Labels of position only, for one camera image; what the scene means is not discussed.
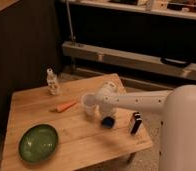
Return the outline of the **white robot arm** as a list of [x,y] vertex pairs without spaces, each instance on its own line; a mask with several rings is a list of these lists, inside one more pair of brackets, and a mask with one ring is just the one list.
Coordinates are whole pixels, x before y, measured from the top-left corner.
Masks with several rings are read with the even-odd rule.
[[196,171],[196,85],[172,91],[119,94],[107,86],[95,98],[113,107],[162,115],[159,171]]

